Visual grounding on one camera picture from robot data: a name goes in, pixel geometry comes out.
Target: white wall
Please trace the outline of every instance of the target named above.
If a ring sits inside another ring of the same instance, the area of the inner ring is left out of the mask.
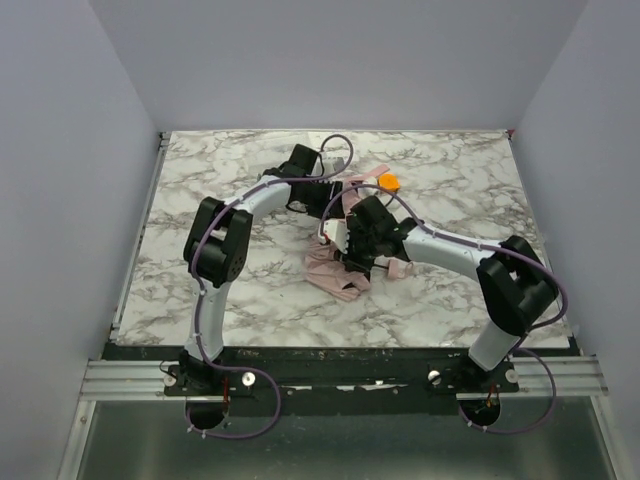
[[[0,4],[0,478],[56,477],[157,135],[86,0]]]
[[[640,2],[591,0],[515,136],[580,344],[600,358],[640,472]]]
[[[91,0],[164,130],[511,128],[585,0]]]

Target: dark gray floor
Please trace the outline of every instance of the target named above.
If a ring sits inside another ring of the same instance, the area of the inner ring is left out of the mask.
[[[546,404],[546,400],[506,402],[499,425],[523,425]],[[80,478],[613,478],[591,404],[584,398],[561,399],[548,425],[515,437],[476,432],[459,417],[406,415],[285,417],[258,439],[202,440],[187,434],[182,408],[163,402],[99,405]],[[242,419],[233,427],[250,428],[248,422],[257,425],[264,419]]]

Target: gray wall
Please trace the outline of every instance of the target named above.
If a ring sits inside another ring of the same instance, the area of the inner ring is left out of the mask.
[[[0,478],[55,478],[157,136],[86,0],[0,5]]]
[[[161,129],[511,128],[585,0],[91,0]]]
[[[640,472],[640,3],[591,0],[518,127],[516,160],[570,320]]]

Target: white marble surface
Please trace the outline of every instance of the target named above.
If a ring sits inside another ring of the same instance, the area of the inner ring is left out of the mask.
[[[177,132],[160,176],[124,310],[121,345],[180,345],[188,335],[190,276],[182,249],[199,202],[226,198],[285,161],[295,143],[316,149],[330,132]],[[439,228],[469,236],[523,235],[535,226],[504,133],[347,132],[353,172],[391,167],[401,194]],[[346,155],[336,140],[329,150]],[[405,214],[391,208],[398,219]],[[244,271],[231,289],[227,345],[468,346],[487,322],[479,286],[428,265],[345,303],[305,282],[303,257],[317,220],[282,209],[254,226]],[[566,347],[566,327],[537,331],[530,346]]]

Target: marble table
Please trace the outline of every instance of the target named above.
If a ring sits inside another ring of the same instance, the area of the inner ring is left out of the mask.
[[[192,296],[182,249],[199,202],[226,198],[289,157],[295,143],[319,148],[331,132],[175,132],[150,208],[118,334],[120,345],[181,345]],[[346,132],[353,173],[386,163],[401,195],[438,228],[489,239],[516,233],[541,252],[532,213],[504,132]],[[332,155],[346,156],[335,140]],[[405,213],[397,205],[396,218]],[[391,281],[375,271],[372,289],[343,302],[304,280],[303,258],[317,220],[282,209],[254,226],[247,264],[225,319],[227,345],[463,347],[487,322],[479,286],[419,265]],[[552,306],[547,315],[557,312]],[[525,345],[566,347],[564,323]]]

